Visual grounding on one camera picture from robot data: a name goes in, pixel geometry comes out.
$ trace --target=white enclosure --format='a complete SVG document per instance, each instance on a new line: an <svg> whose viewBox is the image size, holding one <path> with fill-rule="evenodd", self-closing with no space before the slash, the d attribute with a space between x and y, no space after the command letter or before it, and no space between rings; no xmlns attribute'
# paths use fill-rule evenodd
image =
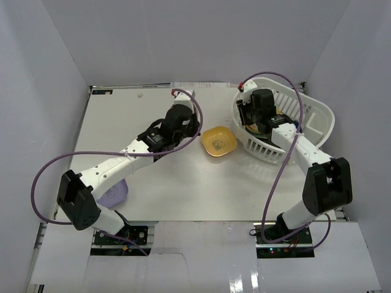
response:
<svg viewBox="0 0 391 293"><path fill-rule="evenodd" d="M390 1L0 0L1 290L24 292L39 226L31 182L73 149L88 85L237 83L275 70L334 111L324 147L351 163L346 211L391 292L390 35ZM38 184L44 214L66 165Z"/></svg>

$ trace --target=wire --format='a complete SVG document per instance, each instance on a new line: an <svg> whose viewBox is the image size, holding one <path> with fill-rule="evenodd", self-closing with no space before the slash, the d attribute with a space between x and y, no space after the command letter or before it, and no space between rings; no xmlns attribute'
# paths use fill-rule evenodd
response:
<svg viewBox="0 0 391 293"><path fill-rule="evenodd" d="M242 90L243 88L243 85L250 79L258 76L258 75L262 75L262 74L271 74L271 75L276 75L276 76L280 76L281 78L284 78L284 80L286 80L290 85L291 87L293 88L297 98L298 98L298 102L299 102L299 108L300 108L300 115L299 115L299 124L298 124L298 127L297 127L297 130L296 130L296 135L292 141L292 144L291 146L289 147L289 150L287 152L287 156L286 158L283 160L282 162L282 165L281 165L281 168L274 180L274 183L271 187L271 190L270 190L270 193L269 193L269 196L266 200L266 203L265 203L265 207L263 209L263 215L262 215L262 221L261 221L261 237L262 237L262 240L268 244L275 244L275 243L278 243L280 241L283 241L293 235L295 235L297 232L303 230L305 227L307 227L309 225L309 223L306 223L305 225L295 229L294 231L292 231L291 233L288 233L287 235L281 237L281 238L278 238L278 239L274 239L274 240L269 240L266 238L265 236L265 223L266 223L266 215L268 213L268 209L269 209L269 205L270 205L270 202L271 202L271 199L272 199L272 196L274 195L274 191L276 190L276 187L277 187L277 184L281 178L281 175L282 175L282 172L283 170L285 169L285 167L288 165L288 161L289 161L289 158L293 152L293 149L294 149L294 146L296 144L296 142L298 141L298 138L299 138L299 134L300 134L300 130L301 130L301 125L302 125L302 122L303 122L303 115L304 115L304 108L303 108L303 102L301 100L301 97L300 97L300 93L298 91L298 88L290 81L290 79L288 79L285 75L283 74L280 74L280 73L277 73L277 72L273 72L273 71L262 71L262 72L258 72L258 73L255 73L251 76L249 76L248 78L246 78L243 82L241 82L239 84L239 87L238 87L238 90Z"/></svg>
<svg viewBox="0 0 391 293"><path fill-rule="evenodd" d="M158 126L160 123L164 121L163 118L157 119L156 121L152 122L152 124L149 126L149 128L153 128L155 126Z"/></svg>
<svg viewBox="0 0 391 293"><path fill-rule="evenodd" d="M288 245L288 247L285 247L283 251L284 251L284 252L288 252L288 251L289 251L289 248L291 248L292 244L293 244L293 241L291 241L291 243Z"/></svg>
<svg viewBox="0 0 391 293"><path fill-rule="evenodd" d="M200 126L197 130L197 132L194 134L193 137L191 137L187 142L185 142L184 144L182 144L181 146L178 146L177 148L173 149L173 150L170 150L170 151L162 151L160 153L132 153L132 157L151 157L151 156L165 156L167 154L172 154L172 153L175 153L177 151L180 151L182 150L183 148L185 148L186 146L188 146L193 140L195 140L197 138L197 136L200 134L201 132L201 128L202 128L202 125L203 125L203 113L202 113L202 110L201 110L201 107L199 105L199 103L196 101L196 99L190 95L187 91L185 90L182 90L182 89L172 89L171 91L171 94L174 94L175 92L181 92L181 93L184 93L185 95L187 95L191 101L194 103L194 105L196 106L198 112L199 112L199 117L200 117ZM32 206L32 209L34 210L35 214L37 215L37 217L39 219L41 219L42 221L46 222L46 223L51 223L51 224L56 224L56 225L72 225L71 222L60 222L60 221L56 221L56 220L51 220L47 217L45 217L44 215L42 215L38 208L37 208L37 204L35 202L35 189L37 187L37 183L38 183L38 179L39 177L42 175L42 173L53 163L55 163L56 161L60 160L60 159L63 159L65 157L70 157L70 156L77 156L77 155L80 155L80 154L96 154L96 155L105 155L105 156L126 156L126 153L119 153L119 152L113 152L113 151L74 151L74 152L71 152L71 153L66 153L66 154L61 154L60 156L58 157L55 157L54 159L51 159L49 162L47 162L36 174L36 176L34 177L34 180L31 184L31 192L30 192L30 201L31 201L31 206ZM102 231L103 234L111 237L111 238L114 238L114 239L122 239L122 237L118 237L118 236L114 236L114 235L111 235L105 231Z"/></svg>
<svg viewBox="0 0 391 293"><path fill-rule="evenodd" d="M298 246L298 243L299 243L299 238L296 237L296 241L295 241L294 245L290 248L290 250L293 251Z"/></svg>
<svg viewBox="0 0 391 293"><path fill-rule="evenodd" d="M128 233L126 234L126 237L124 237L124 238L126 238L126 239L129 239L129 236L130 236L130 233L129 233L129 230L128 230ZM122 242L120 242L120 241L114 241L114 243L116 243L116 244L123 244L125 241L122 241Z"/></svg>
<svg viewBox="0 0 391 293"><path fill-rule="evenodd" d="M303 250L303 252L311 251L311 250L314 250L314 249L318 248L320 245L322 245L322 243L326 240L326 238L327 238L328 235L330 234L330 229L331 229L331 218L330 218L329 214L324 214L324 215L327 217L327 230L326 230L326 234L323 236L322 240L320 240L316 245L314 245L314 246L311 247L311 248L308 248L308 249Z"/></svg>
<svg viewBox="0 0 391 293"><path fill-rule="evenodd" d="M133 246L133 244L132 243L129 243L126 247L127 247L127 249L129 249L130 247L132 247Z"/></svg>
<svg viewBox="0 0 391 293"><path fill-rule="evenodd" d="M110 238L113 238L113 239L118 239L118 240L122 240L124 242L127 242L127 243L130 243L131 245L133 245L134 247L136 247L138 250L140 250L142 252L143 255L145 256L148 256L148 253L146 253L144 251L144 249L142 249L140 246L137 245L137 243L135 243L135 241L132 241L130 239L127 239L127 238L124 238L124 237L120 237L120 236L116 236L116 235L113 235L113 234L109 234L107 233L106 231L103 231L103 230L99 230L100 233L104 234L105 236L107 237L110 237Z"/></svg>
<svg viewBox="0 0 391 293"><path fill-rule="evenodd" d="M258 233L259 233L259 232L257 232L257 231L259 231L259 230L258 230L258 229L256 229L256 228L254 228L254 229L251 229L251 230L249 231L249 235L250 235L250 236L254 236L254 237L255 237L255 236L258 236Z"/></svg>

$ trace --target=black bracket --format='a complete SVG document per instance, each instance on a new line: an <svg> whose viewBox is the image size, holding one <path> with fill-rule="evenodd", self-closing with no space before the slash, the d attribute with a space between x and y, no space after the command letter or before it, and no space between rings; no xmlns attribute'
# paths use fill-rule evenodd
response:
<svg viewBox="0 0 391 293"><path fill-rule="evenodd" d="M341 157L310 167L302 196L306 208L313 215L351 203L353 196L349 162Z"/></svg>
<svg viewBox="0 0 391 293"><path fill-rule="evenodd" d="M274 95L270 89L258 89L251 93L250 101L243 104L243 100L236 101L242 125L256 124L262 134L270 134L273 128L284 123L294 123L285 114L277 114L274 104Z"/></svg>
<svg viewBox="0 0 391 293"><path fill-rule="evenodd" d="M147 144L151 153L169 151L177 147L184 138L194 136L199 126L197 114L193 114L185 105L174 104L164 119L152 123L146 131L138 135L137 140ZM154 156L154 161L161 157Z"/></svg>
<svg viewBox="0 0 391 293"><path fill-rule="evenodd" d="M90 227L99 218L100 209L91 191L92 187L86 187L80 180L80 176L75 174L73 170L62 175L57 203L76 230Z"/></svg>

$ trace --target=purple object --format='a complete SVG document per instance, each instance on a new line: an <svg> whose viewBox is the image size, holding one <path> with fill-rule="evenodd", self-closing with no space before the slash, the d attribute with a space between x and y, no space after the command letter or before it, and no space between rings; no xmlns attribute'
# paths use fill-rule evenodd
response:
<svg viewBox="0 0 391 293"><path fill-rule="evenodd" d="M111 208L121 202L123 202L128 196L128 185L125 179L122 179L116 185L112 186L108 191L106 191L102 197L97 200L97 203L101 206Z"/></svg>

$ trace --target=red cable connector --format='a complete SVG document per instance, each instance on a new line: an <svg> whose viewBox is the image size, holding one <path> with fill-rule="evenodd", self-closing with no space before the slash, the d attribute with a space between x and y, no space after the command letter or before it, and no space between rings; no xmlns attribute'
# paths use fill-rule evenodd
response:
<svg viewBox="0 0 391 293"><path fill-rule="evenodd" d="M238 86L239 92L243 93L243 82L241 82Z"/></svg>

